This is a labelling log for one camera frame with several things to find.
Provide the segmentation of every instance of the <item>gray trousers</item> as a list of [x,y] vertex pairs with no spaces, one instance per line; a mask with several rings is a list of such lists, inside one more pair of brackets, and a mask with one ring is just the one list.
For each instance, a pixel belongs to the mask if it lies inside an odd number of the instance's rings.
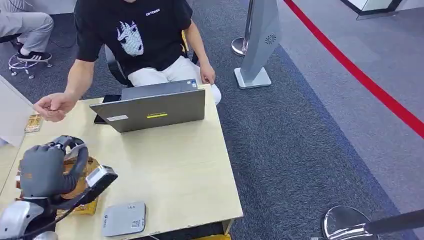
[[27,12],[32,7],[23,0],[11,2],[0,0],[0,37],[21,34],[18,41],[23,48],[44,52],[53,30],[53,19],[43,12]]

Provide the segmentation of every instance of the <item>white pants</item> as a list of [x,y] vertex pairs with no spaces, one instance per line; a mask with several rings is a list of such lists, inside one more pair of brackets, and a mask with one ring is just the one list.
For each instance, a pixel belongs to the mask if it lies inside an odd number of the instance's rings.
[[[163,71],[146,67],[131,73],[128,75],[128,79],[135,87],[189,79],[196,79],[198,85],[203,84],[199,66],[183,56],[180,56],[171,66]],[[211,88],[215,104],[217,105],[221,101],[221,92],[215,84]]]

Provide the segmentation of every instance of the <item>smartphone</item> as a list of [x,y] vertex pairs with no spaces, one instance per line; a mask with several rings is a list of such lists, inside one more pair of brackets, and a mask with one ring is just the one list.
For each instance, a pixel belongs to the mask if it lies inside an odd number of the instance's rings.
[[[116,94],[107,94],[104,96],[102,103],[110,103],[110,102],[116,102],[121,100],[121,95]],[[94,118],[94,124],[108,124],[103,118],[101,118],[99,115],[96,115]]]

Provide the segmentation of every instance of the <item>floor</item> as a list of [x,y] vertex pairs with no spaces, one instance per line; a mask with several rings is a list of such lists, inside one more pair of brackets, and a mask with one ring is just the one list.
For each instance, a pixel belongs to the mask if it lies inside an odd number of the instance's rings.
[[[337,0],[295,0],[358,67],[424,121],[424,8],[356,20]],[[279,1],[281,45],[404,213],[424,208],[424,141],[366,90]],[[424,229],[416,233],[424,238]]]
[[[424,168],[423,139],[361,86],[282,1],[278,2],[282,47],[265,66],[273,85],[246,90],[238,89],[233,76],[243,59],[230,50],[231,41],[243,35],[246,1],[187,1],[223,96],[218,113],[244,211],[231,230],[233,239],[319,236],[323,214],[336,205],[358,208],[371,219],[424,207],[424,180],[419,176]],[[423,81],[413,65],[424,58],[419,13],[356,21],[355,13],[339,0],[295,2],[360,68],[423,119],[419,104]],[[5,65],[13,52],[0,45],[0,74],[31,102],[63,91],[75,58],[73,16],[53,18],[54,43],[48,50],[54,67],[38,66],[34,79],[22,73],[10,76]],[[406,29],[403,35],[410,36],[398,39],[396,29]],[[407,44],[389,51],[399,41]],[[119,93],[121,88],[102,51],[93,86],[84,98]],[[383,240],[419,238],[424,239],[419,230],[381,236]]]

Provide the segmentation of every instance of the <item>stanchion base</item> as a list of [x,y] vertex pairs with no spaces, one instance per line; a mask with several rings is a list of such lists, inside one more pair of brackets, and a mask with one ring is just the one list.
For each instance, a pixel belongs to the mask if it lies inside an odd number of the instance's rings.
[[240,72],[241,68],[234,69],[235,77],[237,78],[238,87],[241,89],[251,89],[258,87],[266,87],[271,85],[271,79],[268,76],[265,68],[262,67],[256,78],[251,82],[245,82],[243,79],[242,73]]
[[338,230],[347,229],[359,224],[367,224],[370,220],[362,212],[349,206],[335,206],[331,208],[324,217],[322,222],[322,232],[326,239],[330,240],[378,240],[378,235],[365,236],[345,236],[335,237],[334,234]]
[[246,55],[246,52],[243,52],[243,42],[245,41],[244,37],[236,38],[231,43],[231,49],[232,51],[241,57],[244,57]]

